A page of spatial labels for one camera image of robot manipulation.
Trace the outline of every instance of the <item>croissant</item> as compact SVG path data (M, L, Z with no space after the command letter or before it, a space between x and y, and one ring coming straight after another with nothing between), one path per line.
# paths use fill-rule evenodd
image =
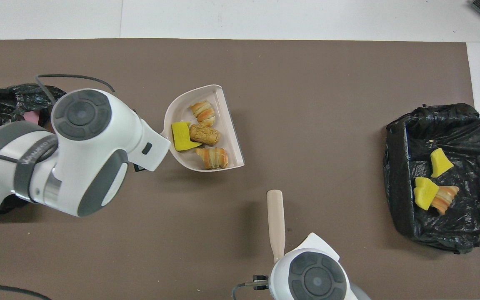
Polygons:
M438 209L438 212L441 215L445 215L445 211L448 209L449 205L451 205L451 202L458 192L459 188L456 186L440 186L431 205Z
M206 169L226 168L229 157L223 148L196 148L196 154L201 157Z
M208 103L208 101L198 102L194 105L190 105L190 109L192 110L192 114L197 118L197 121L201 125L205 125L206 127L211 127L214 125L214 121L216 119L216 114L212 105Z
M190 126L190 139L195 142L214 146L220 141L220 132L205 125Z

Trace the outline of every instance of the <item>gray circular joint cover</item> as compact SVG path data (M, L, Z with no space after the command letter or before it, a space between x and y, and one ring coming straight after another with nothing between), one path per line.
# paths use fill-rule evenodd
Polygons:
M64 95L52 113L53 127L70 140L87 140L102 133L110 122L112 108L105 94L80 90Z
M339 264L317 252L303 252L292 260L288 286L295 300L343 300L347 289Z

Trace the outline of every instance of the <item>pink object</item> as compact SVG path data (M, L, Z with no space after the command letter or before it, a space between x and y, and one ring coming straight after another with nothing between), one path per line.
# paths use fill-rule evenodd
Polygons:
M25 121L29 121L31 123L38 125L38 120L40 119L40 113L38 112L38 110L34 110L33 112L25 112L25 114L23 114L23 117L25 118Z

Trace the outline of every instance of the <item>white table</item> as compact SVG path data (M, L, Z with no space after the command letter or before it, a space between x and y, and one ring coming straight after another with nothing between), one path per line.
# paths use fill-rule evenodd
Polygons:
M480 15L466 0L0 1L0 39L238 38L466 42L480 112Z

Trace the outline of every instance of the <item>wooden handle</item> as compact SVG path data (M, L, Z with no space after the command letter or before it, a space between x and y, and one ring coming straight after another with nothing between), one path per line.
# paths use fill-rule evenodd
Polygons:
M268 227L274 262L284 256L285 228L283 193L280 190L268 191Z

